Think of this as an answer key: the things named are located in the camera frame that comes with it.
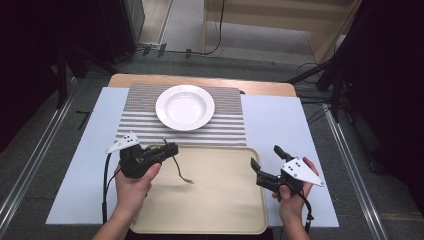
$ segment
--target wire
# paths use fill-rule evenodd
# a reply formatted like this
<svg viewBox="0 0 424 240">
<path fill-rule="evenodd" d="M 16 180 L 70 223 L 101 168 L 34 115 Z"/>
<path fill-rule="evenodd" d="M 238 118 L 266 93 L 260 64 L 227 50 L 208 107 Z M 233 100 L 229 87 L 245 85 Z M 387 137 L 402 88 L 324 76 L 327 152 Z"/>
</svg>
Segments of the wire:
<svg viewBox="0 0 424 240">
<path fill-rule="evenodd" d="M 163 137 L 162 139 L 165 142 L 165 145 L 168 146 L 168 142 L 166 141 L 166 138 Z M 172 158 L 174 159 L 175 165 L 177 165 L 178 175 L 180 176 L 180 178 L 186 183 L 194 184 L 192 180 L 183 177 L 183 175 L 181 174 L 181 169 L 180 169 L 180 166 L 178 165 L 177 159 L 175 159 L 175 156 L 172 156 Z"/>
<path fill-rule="evenodd" d="M 297 69 L 296 69 L 296 74 L 297 74 L 297 76 L 299 76 L 299 69 L 300 69 L 301 67 L 303 67 L 303 66 L 306 66 L 306 65 L 318 65 L 318 64 L 316 64 L 316 63 L 304 63 L 304 64 L 300 65 L 300 66 L 299 66 L 299 67 L 297 67 Z"/>
<path fill-rule="evenodd" d="M 322 116 L 324 116 L 328 111 L 329 111 L 330 109 L 327 109 L 327 110 L 325 110 L 321 115 L 319 115 L 316 119 L 314 119 L 313 121 L 311 121 L 311 122 L 309 122 L 309 120 L 308 120 L 308 125 L 311 125 L 312 123 L 314 123 L 314 122 L 316 122 L 316 121 L 318 121 L 318 119 L 320 119 Z"/>
<path fill-rule="evenodd" d="M 197 55 L 197 56 L 202 56 L 202 57 L 208 57 L 208 55 L 213 54 L 220 47 L 220 45 L 221 45 L 221 40 L 222 40 L 222 19 L 224 17 L 224 6 L 225 6 L 225 0 L 223 0 L 223 2 L 222 2 L 221 17 L 220 17 L 220 21 L 219 21 L 219 41 L 218 41 L 218 44 L 216 45 L 216 47 L 215 47 L 214 50 L 212 50 L 210 52 L 207 52 L 207 53 L 202 53 L 202 52 L 187 52 L 187 51 L 166 51 L 166 50 L 164 50 L 163 52 L 167 52 L 167 53 L 180 53 L 180 54 L 190 54 L 190 55 Z M 125 57 L 122 57 L 118 61 L 123 61 L 123 60 L 125 60 L 128 57 L 134 56 L 135 54 L 138 54 L 138 53 L 144 51 L 145 49 L 146 49 L 146 47 L 139 48 L 134 53 L 129 54 L 129 55 L 125 56 Z"/>
<path fill-rule="evenodd" d="M 219 35 L 221 35 L 221 32 L 220 31 L 218 31 L 218 25 L 216 24 L 216 21 L 214 21 L 214 25 L 215 25 L 215 32 L 216 32 L 216 34 L 219 36 Z M 220 49 L 221 49 L 221 53 L 218 55 L 218 57 L 219 56 L 221 56 L 223 53 L 224 53 L 224 49 L 222 48 L 222 47 L 220 47 Z"/>
<path fill-rule="evenodd" d="M 309 98 L 309 99 L 323 99 L 322 97 L 313 97 L 313 96 L 306 96 L 302 94 L 296 94 L 299 98 Z"/>
<path fill-rule="evenodd" d="M 283 240 L 283 227 L 280 228 L 280 240 Z"/>
<path fill-rule="evenodd" d="M 314 114 L 312 114 L 312 116 L 310 116 L 309 118 L 308 118 L 308 120 L 306 120 L 307 122 L 309 122 L 315 115 L 317 115 L 319 112 L 321 111 L 321 109 L 320 110 L 318 110 L 318 111 L 316 111 Z"/>
<path fill-rule="evenodd" d="M 308 215 L 306 216 L 306 223 L 305 223 L 305 231 L 306 233 L 309 232 L 309 228 L 311 227 L 311 221 L 314 220 L 314 217 L 312 216 L 312 207 L 309 203 L 308 199 L 306 199 L 305 195 L 303 193 L 297 192 L 297 195 L 302 198 L 302 200 L 305 202 L 306 208 L 308 209 Z"/>
<path fill-rule="evenodd" d="M 103 175 L 103 202 L 102 202 L 103 224 L 105 224 L 106 221 L 107 221 L 107 201 L 106 201 L 107 188 L 108 188 L 107 172 L 108 172 L 108 168 L 109 168 L 109 161 L 110 161 L 111 155 L 112 155 L 112 153 L 109 153 L 107 155 L 107 158 L 106 158 L 106 161 L 105 161 L 105 172 L 104 172 L 104 175 Z"/>
<path fill-rule="evenodd" d="M 301 102 L 302 104 L 323 104 L 327 103 L 326 101 L 315 101 L 315 102 Z"/>
<path fill-rule="evenodd" d="M 109 185 L 110 185 L 110 182 L 112 182 L 112 180 L 116 177 L 116 175 L 117 175 L 120 171 L 121 171 L 121 168 L 119 168 L 119 169 L 115 172 L 115 174 L 113 174 L 113 176 L 109 179 L 109 182 L 107 183 L 107 187 L 106 187 L 106 194 L 107 194 L 107 192 L 109 191 Z"/>
</svg>

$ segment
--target hand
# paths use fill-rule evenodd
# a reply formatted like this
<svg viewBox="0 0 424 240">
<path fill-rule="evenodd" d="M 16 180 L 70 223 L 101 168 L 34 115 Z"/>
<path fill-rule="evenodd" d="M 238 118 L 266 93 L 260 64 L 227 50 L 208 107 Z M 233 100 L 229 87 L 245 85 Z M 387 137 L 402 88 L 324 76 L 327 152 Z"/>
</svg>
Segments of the hand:
<svg viewBox="0 0 424 240">
<path fill-rule="evenodd" d="M 126 178 L 119 171 L 115 176 L 118 203 L 109 220 L 100 228 L 93 239 L 125 239 L 128 228 L 134 217 L 143 207 L 144 199 L 150 188 L 152 180 L 158 175 L 161 165 L 153 164 L 143 177 L 134 179 Z"/>
<path fill-rule="evenodd" d="M 315 165 L 311 160 L 304 157 L 303 161 L 305 164 L 311 168 L 311 170 L 318 175 L 318 171 L 315 168 Z M 308 197 L 309 192 L 311 191 L 312 183 L 305 182 L 303 184 L 303 195 L 305 198 Z M 290 239 L 295 238 L 295 236 L 298 236 L 298 234 L 301 233 L 302 236 L 307 237 L 306 232 L 304 232 L 303 224 L 302 224 L 302 208 L 304 205 L 304 201 L 302 198 L 300 198 L 298 195 L 291 196 L 290 188 L 286 185 L 280 186 L 280 193 L 273 193 L 272 197 L 277 198 L 278 196 L 281 197 L 280 202 L 280 218 L 283 222 L 283 225 L 289 234 Z"/>
<path fill-rule="evenodd" d="M 152 187 L 152 180 L 159 173 L 160 168 L 159 163 L 153 164 L 146 174 L 138 179 L 127 178 L 119 172 L 115 176 L 118 203 L 114 214 L 119 213 L 121 217 L 132 220 L 143 207 L 144 199 Z"/>
</svg>

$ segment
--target striped placemat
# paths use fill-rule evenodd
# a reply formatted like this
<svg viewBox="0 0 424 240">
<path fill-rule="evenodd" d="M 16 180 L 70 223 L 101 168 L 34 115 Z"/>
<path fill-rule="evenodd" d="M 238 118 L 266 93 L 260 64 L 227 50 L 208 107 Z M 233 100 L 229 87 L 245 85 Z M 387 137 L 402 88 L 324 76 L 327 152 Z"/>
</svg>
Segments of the striped placemat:
<svg viewBox="0 0 424 240">
<path fill-rule="evenodd" d="M 203 127 L 177 131 L 165 126 L 156 116 L 156 100 L 172 86 L 132 84 L 116 134 L 116 141 L 133 132 L 140 144 L 169 142 L 184 145 L 246 146 L 240 92 L 236 88 L 202 87 L 214 99 L 215 112 Z"/>
</svg>

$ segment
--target wooden table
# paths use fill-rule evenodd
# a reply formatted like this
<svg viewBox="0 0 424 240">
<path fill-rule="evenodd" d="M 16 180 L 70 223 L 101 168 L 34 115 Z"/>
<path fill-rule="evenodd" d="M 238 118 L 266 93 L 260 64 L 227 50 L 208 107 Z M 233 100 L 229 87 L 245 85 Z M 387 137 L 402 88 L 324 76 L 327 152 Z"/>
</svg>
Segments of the wooden table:
<svg viewBox="0 0 424 240">
<path fill-rule="evenodd" d="M 131 83 L 181 85 L 191 84 L 203 87 L 233 87 L 246 94 L 296 97 L 293 85 L 289 83 L 254 82 L 233 79 L 197 78 L 163 75 L 113 75 L 109 87 L 128 88 Z"/>
<path fill-rule="evenodd" d="M 206 22 L 219 22 L 222 7 L 222 0 L 204 1 L 203 51 Z M 305 31 L 315 61 L 322 63 L 339 37 L 347 34 L 360 4 L 361 0 L 226 0 L 223 22 Z"/>
</svg>

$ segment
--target metal rail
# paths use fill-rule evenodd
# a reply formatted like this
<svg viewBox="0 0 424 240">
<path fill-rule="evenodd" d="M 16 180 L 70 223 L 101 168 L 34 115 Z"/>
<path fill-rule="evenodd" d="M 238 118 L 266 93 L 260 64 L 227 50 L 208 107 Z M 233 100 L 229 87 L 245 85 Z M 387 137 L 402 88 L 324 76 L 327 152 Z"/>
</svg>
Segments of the metal rail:
<svg viewBox="0 0 424 240">
<path fill-rule="evenodd" d="M 68 112 L 69 106 L 71 105 L 78 85 L 79 80 L 73 78 L 70 83 L 70 93 L 68 99 L 66 99 L 65 103 L 62 105 L 62 108 L 56 110 L 53 114 L 53 117 L 50 120 L 46 130 L 44 131 L 42 137 L 37 143 L 37 146 L 28 159 L 27 164 L 22 170 L 21 175 L 3 201 L 0 208 L 0 239 L 3 238 L 9 223 L 11 222 L 16 210 L 19 207 L 19 204 L 21 203 L 35 174 L 37 173 L 38 167 L 41 165 L 51 142 L 56 136 L 57 130 L 59 129 L 63 119 L 66 116 L 66 113 Z"/>
<path fill-rule="evenodd" d="M 349 174 L 350 180 L 352 181 L 353 188 L 355 189 L 359 203 L 362 207 L 365 219 L 367 220 L 368 226 L 371 230 L 371 234 L 376 240 L 388 239 L 386 230 L 380 220 L 379 214 L 374 206 L 371 196 L 362 180 L 361 174 L 356 166 L 355 159 L 349 149 L 346 139 L 343 135 L 343 131 L 340 128 L 340 124 L 336 123 L 331 112 L 328 110 L 328 105 L 324 104 L 324 111 L 326 111 L 326 117 L 330 124 L 331 131 L 333 132 L 334 139 L 336 140 L 339 151 L 342 155 L 343 162 L 346 166 L 346 170 Z"/>
</svg>

